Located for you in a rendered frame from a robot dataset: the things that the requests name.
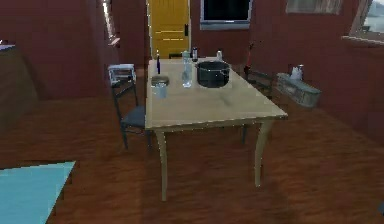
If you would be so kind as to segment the dark chair with red post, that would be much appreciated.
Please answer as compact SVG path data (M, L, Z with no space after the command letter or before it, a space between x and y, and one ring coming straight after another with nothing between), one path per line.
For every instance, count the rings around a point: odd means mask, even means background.
M254 43L251 42L248 47L248 55L246 58L246 63L243 67L244 71L244 79L251 84L253 87L258 89L263 95L265 95L269 100L272 99L272 91L273 91L273 77L257 71L253 70L251 67L251 55L252 49L254 47Z

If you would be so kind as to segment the yellow room door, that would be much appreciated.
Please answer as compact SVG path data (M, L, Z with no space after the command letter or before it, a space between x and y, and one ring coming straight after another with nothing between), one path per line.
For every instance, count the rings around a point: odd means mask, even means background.
M189 0L148 0L151 56L168 59L190 48L190 34L184 35L184 25L190 23Z

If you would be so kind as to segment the dark window with grey frame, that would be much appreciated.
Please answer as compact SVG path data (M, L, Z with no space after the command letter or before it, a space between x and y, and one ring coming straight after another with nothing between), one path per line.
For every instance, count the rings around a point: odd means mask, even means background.
M253 0L200 0L201 30L248 29Z

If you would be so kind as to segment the dark grey chair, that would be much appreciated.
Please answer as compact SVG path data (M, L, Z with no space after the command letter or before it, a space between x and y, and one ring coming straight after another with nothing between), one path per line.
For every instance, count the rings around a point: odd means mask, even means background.
M138 102L136 80L120 80L115 84L110 83L112 99L116 114L119 121L119 129L122 135L123 144L125 148L128 148L128 133L145 135L147 137L147 148L150 149L151 133L145 129L145 107ZM122 114L119 105L119 100L129 92L133 92L134 95L134 107L127 113Z

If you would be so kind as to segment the framed wall picture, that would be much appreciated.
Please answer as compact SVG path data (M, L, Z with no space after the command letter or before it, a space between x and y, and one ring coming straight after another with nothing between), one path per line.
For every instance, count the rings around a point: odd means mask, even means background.
M338 14L343 0L287 0L287 13Z

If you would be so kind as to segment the grey glass jar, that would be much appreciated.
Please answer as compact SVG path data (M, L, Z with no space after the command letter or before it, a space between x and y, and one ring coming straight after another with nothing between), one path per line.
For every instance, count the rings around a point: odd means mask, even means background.
M169 84L169 78L167 76L154 76L151 79L151 87L152 87L153 93L158 98L166 97L168 84Z

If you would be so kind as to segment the light wooden dining table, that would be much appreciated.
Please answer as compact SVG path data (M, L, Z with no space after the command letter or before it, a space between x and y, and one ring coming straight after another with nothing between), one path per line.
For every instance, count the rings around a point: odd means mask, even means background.
M288 114L252 87L236 72L229 73L229 82L221 88L206 88L197 83L192 70L192 85L182 86L183 62L160 59L161 74L169 78L167 95L158 98L147 82L145 128L156 134L161 161L161 199L167 199L168 169L166 134L169 132L213 127L260 125L254 151L254 183L261 185L262 158L273 122ZM157 74L156 60L147 65L147 77Z

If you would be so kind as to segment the window with pale sill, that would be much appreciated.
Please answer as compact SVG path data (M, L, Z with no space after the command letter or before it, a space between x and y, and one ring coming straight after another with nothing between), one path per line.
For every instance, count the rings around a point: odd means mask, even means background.
M384 0L359 0L350 31L341 39L384 47Z

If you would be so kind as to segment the black cooking pot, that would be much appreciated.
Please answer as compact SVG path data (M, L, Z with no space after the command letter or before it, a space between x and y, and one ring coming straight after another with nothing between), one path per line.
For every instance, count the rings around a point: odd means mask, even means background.
M195 65L197 82L206 88L221 88L229 82L231 67L223 61L202 61Z

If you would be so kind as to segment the clear plastic bottle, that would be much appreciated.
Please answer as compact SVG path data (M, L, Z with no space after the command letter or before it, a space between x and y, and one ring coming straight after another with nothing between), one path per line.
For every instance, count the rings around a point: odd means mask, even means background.
M183 86L185 88L189 88L192 85L190 53L188 51L183 51L182 59L184 65L184 70L182 73Z

